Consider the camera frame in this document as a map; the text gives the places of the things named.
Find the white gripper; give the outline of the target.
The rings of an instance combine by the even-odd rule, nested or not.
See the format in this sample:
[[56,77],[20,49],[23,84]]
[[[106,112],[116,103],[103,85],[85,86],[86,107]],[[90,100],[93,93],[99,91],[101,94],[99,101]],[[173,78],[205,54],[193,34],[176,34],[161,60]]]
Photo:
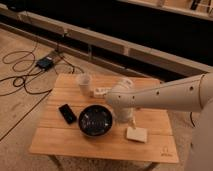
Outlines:
[[132,129],[136,129],[136,122],[133,118],[132,108],[120,108],[114,110],[115,118],[120,123],[128,123]]

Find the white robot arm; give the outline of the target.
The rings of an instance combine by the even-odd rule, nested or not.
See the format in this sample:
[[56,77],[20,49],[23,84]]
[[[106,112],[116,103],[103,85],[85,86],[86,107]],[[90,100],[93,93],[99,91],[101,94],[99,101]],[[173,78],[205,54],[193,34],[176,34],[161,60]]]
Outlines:
[[105,96],[116,115],[126,108],[199,112],[185,171],[213,171],[213,73],[134,89],[121,79]]

